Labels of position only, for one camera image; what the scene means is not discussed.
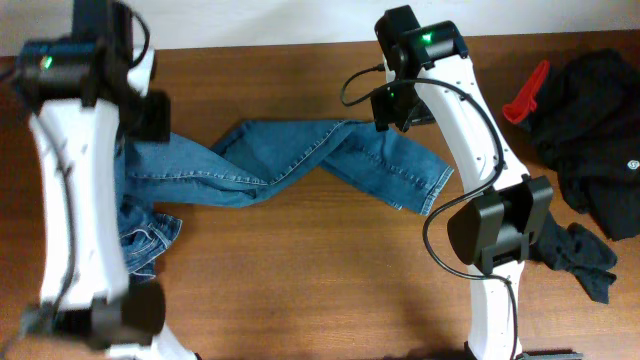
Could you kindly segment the blue denim jeans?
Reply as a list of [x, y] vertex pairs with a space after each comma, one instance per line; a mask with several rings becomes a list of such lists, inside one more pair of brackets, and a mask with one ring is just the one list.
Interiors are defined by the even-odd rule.
[[419, 143], [357, 120], [246, 121], [212, 147], [177, 134], [166, 143], [121, 141], [114, 176], [130, 281], [154, 279], [156, 259], [181, 232], [181, 219], [155, 211], [155, 204], [247, 207], [316, 167], [423, 216], [454, 172]]

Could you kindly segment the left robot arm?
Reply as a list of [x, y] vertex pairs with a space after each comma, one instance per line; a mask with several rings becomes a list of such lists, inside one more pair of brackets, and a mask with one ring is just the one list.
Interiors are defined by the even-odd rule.
[[112, 359], [190, 359], [166, 323], [162, 287], [130, 282], [119, 241], [115, 146], [170, 135], [169, 99], [149, 87], [153, 51], [133, 44], [140, 23], [121, 1], [77, 1], [68, 35], [27, 41], [1, 76], [30, 111], [44, 199], [40, 299], [17, 337], [82, 343]]

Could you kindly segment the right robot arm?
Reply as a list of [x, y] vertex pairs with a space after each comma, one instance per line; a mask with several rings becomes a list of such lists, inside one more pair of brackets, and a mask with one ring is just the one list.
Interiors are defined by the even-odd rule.
[[384, 12], [374, 31], [384, 56], [385, 85], [370, 94], [375, 125], [407, 131], [435, 121], [464, 193], [436, 210], [456, 207], [447, 223], [465, 269], [439, 260], [469, 281], [468, 359], [577, 359], [572, 350], [525, 352], [519, 340], [518, 287], [529, 249], [541, 235], [553, 190], [512, 152], [481, 94], [468, 47], [456, 25], [421, 26], [410, 6]]

